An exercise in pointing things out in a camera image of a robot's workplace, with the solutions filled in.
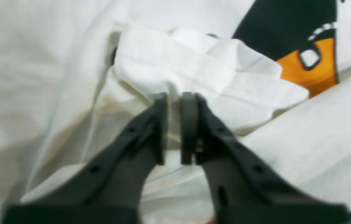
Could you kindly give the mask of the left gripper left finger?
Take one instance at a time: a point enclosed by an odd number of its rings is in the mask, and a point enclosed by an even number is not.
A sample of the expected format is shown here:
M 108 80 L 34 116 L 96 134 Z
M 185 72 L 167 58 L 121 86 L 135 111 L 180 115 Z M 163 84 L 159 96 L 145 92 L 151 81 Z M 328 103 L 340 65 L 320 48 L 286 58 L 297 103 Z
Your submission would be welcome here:
M 45 197 L 12 205 L 4 224 L 137 224 L 145 180 L 163 165 L 167 94 L 135 117 L 102 152 Z

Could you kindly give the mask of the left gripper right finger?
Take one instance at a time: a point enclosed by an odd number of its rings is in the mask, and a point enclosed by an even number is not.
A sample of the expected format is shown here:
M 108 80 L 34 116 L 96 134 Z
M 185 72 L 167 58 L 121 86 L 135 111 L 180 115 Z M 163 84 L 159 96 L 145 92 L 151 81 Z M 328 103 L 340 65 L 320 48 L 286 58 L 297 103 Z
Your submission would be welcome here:
M 326 203 L 293 187 L 240 143 L 204 97 L 180 99 L 181 163 L 204 170 L 215 224 L 350 224 L 343 204 Z

